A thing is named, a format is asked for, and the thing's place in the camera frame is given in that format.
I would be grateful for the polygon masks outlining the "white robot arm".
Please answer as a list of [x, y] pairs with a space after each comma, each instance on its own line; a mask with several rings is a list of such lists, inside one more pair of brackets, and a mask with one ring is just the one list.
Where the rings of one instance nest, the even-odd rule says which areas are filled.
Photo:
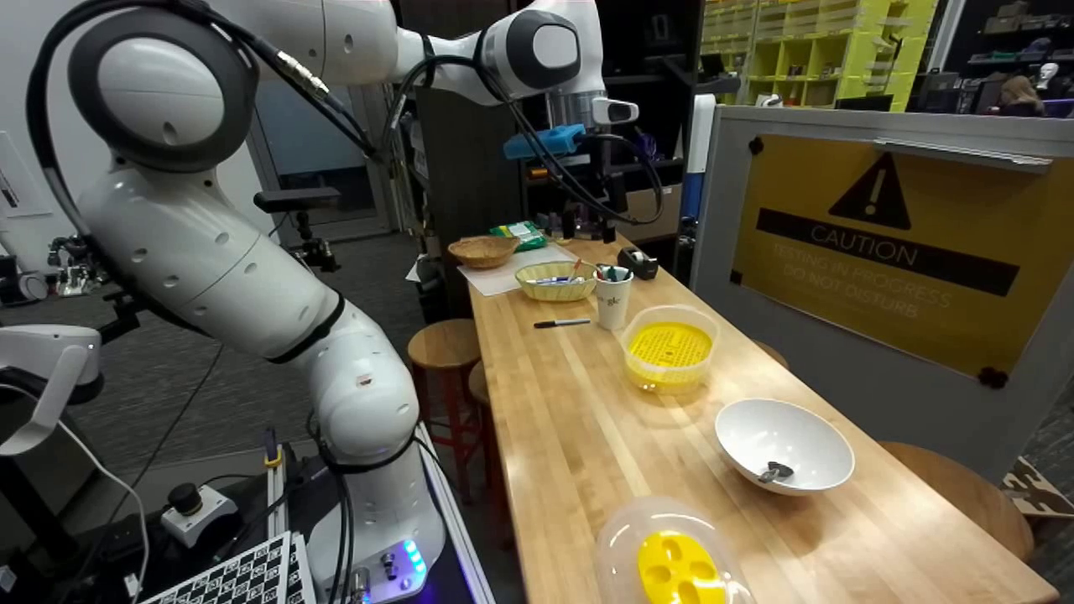
[[412, 374], [386, 331], [311, 277], [217, 173], [277, 79], [321, 116], [336, 86], [431, 86], [474, 105], [605, 98], [596, 0], [527, 0], [463, 37], [411, 32], [392, 0], [76, 0], [26, 79], [26, 131], [76, 236], [150, 312], [291, 366], [342, 482], [311, 523], [319, 586], [417, 593], [445, 528], [418, 451]]

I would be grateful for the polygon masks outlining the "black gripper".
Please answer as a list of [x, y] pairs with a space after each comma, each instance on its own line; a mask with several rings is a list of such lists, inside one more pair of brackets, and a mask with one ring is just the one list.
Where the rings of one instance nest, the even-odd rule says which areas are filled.
[[578, 135], [578, 149], [564, 159], [567, 201], [564, 216], [593, 243], [614, 243], [629, 223], [625, 140], [610, 131]]

